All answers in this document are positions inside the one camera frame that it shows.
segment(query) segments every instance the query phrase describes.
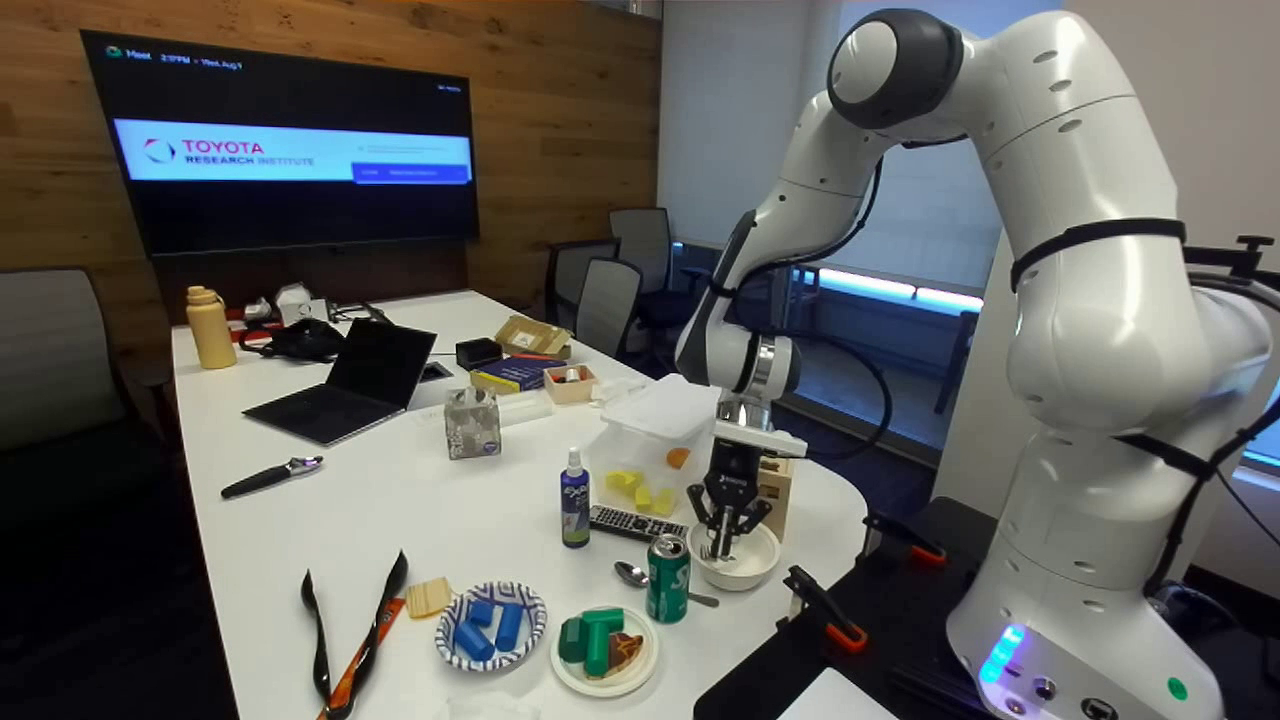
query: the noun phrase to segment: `tv screen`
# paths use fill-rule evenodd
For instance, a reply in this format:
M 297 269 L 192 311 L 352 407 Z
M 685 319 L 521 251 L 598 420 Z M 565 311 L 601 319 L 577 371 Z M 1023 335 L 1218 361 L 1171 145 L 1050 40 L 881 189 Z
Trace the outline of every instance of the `tv screen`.
M 149 258 L 463 245 L 463 77 L 84 33 Z

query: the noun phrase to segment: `laptop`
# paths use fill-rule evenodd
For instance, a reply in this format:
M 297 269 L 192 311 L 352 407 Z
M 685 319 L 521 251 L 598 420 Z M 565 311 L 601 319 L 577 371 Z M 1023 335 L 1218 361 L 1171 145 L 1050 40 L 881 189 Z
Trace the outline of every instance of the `laptop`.
M 258 403 L 245 415 L 314 443 L 336 443 L 408 407 L 431 345 L 431 333 L 358 319 L 323 385 Z

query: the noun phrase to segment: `bottle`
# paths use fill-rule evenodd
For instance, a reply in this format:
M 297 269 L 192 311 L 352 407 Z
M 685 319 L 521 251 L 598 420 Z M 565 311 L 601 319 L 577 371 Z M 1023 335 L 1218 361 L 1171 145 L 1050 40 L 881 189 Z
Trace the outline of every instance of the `bottle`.
M 190 288 L 190 326 L 192 326 L 192 335 L 195 335 L 199 369 L 238 366 L 238 345 L 234 345 L 234 333 L 228 333 L 228 307 L 214 288 L 203 288 L 203 284 Z
M 593 542 L 593 476 L 582 454 L 570 454 L 570 468 L 561 473 L 561 542 L 565 550 Z

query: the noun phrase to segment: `white plate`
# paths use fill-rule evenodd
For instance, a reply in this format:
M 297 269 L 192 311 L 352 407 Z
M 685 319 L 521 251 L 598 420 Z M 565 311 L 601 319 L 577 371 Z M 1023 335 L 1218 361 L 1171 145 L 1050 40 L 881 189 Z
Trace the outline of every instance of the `white plate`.
M 582 695 L 627 695 L 636 691 L 653 673 L 656 673 L 656 662 L 661 662 L 661 636 L 653 630 L 653 622 L 636 607 L 623 607 L 623 632 L 627 636 L 645 636 L 641 652 L 620 667 L 620 673 L 607 673 L 607 675 L 587 675 L 583 665 L 565 665 L 561 652 L 551 649 L 551 673 L 561 675 L 565 687 L 582 691 Z
M 459 649 L 454 646 L 455 623 L 463 623 L 467 606 L 479 602 L 479 596 L 487 596 L 487 602 L 495 602 L 495 606 L 523 606 L 523 623 L 521 623 L 516 649 L 508 649 L 508 652 L 493 649 L 487 662 L 472 662 L 467 652 L 459 652 Z M 504 612 L 495 607 L 495 612 L 493 612 L 493 623 L 484 630 L 487 641 L 495 636 L 502 615 L 504 615 Z M 540 602 L 532 588 L 523 588 L 523 583 L 478 583 L 478 588 L 467 588 L 459 602 L 454 602 L 449 612 L 441 615 L 441 623 L 438 623 L 438 652 L 441 652 L 446 665 L 455 667 L 455 673 L 495 675 L 495 673 L 516 667 L 523 656 L 532 656 L 532 649 L 544 641 L 544 632 L 548 632 L 548 607 L 544 607 L 544 602 Z

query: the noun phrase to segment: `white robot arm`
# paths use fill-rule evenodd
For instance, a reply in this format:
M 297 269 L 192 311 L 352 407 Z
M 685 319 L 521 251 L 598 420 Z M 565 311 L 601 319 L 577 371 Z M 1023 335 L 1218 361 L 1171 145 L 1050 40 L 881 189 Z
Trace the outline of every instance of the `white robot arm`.
M 950 646 L 995 717 L 1222 717 L 1211 673 L 1143 602 L 1194 476 L 1125 436 L 1222 448 L 1272 333 L 1250 301 L 1188 284 L 1171 174 L 1079 15 L 993 40 L 910 7 L 859 22 L 780 183 L 732 232 L 678 366 L 728 392 L 788 392 L 794 345 L 728 326 L 732 292 L 842 247 L 893 145 L 957 137 L 971 137 L 1017 258 L 1009 380 L 1042 442 Z

